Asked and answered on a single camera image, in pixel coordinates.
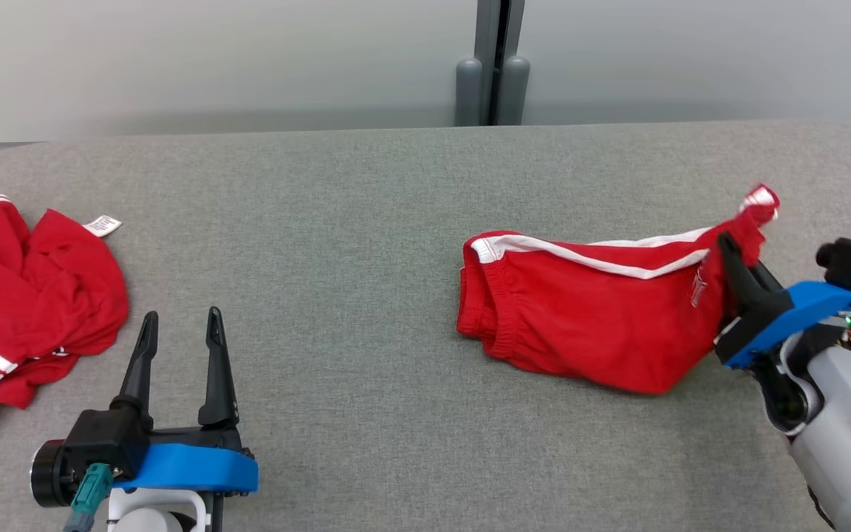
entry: red shorts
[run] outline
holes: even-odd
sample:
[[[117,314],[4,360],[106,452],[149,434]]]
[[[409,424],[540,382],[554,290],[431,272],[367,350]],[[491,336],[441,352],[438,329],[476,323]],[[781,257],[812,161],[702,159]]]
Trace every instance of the red shorts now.
[[[761,185],[727,222],[634,242],[481,233],[464,245],[459,333],[523,370],[664,393],[711,350],[729,313],[719,234],[753,266],[778,205]]]

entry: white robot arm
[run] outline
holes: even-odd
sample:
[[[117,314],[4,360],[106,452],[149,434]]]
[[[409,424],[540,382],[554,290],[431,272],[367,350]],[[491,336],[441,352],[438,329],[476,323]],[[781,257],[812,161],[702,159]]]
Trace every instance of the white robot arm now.
[[[107,532],[207,532],[212,528],[213,497],[190,489],[111,491]],[[158,508],[191,505],[192,517]]]
[[[851,239],[817,253],[826,282],[789,289],[762,264],[747,268],[730,236],[719,244],[739,312],[715,353],[756,378],[817,511],[831,528],[851,532]]]

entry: red clothing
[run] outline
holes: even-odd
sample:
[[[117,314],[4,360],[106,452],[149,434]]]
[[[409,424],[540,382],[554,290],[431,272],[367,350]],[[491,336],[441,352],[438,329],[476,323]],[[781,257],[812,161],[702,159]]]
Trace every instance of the red clothing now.
[[[481,233],[464,245],[459,333],[526,371],[664,393],[711,350],[729,311],[719,234],[753,266],[778,205],[761,185],[727,222],[636,242]]]
[[[27,407],[127,318],[123,274],[104,242],[54,210],[33,231],[0,195],[0,403]]]

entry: white wall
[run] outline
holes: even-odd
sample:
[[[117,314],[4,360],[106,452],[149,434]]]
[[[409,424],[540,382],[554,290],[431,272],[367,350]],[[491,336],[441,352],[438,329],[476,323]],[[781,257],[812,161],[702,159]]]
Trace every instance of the white wall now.
[[[0,143],[452,125],[475,0],[0,0]]]
[[[851,123],[851,1],[526,0],[524,124]]]

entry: gray table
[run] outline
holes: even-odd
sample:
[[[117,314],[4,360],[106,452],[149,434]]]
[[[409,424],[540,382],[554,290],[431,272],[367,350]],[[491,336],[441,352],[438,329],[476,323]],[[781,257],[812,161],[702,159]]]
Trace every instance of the gray table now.
[[[28,459],[104,408],[159,310],[157,426],[193,423],[203,324],[226,319],[261,530],[824,530],[750,378],[704,360],[661,398],[531,375],[455,333],[462,243],[512,228],[591,242],[730,216],[757,182],[783,202],[781,282],[851,236],[851,128],[735,122],[133,137],[0,152],[28,221],[124,225],[121,341],[0,411],[0,530],[60,530]]]

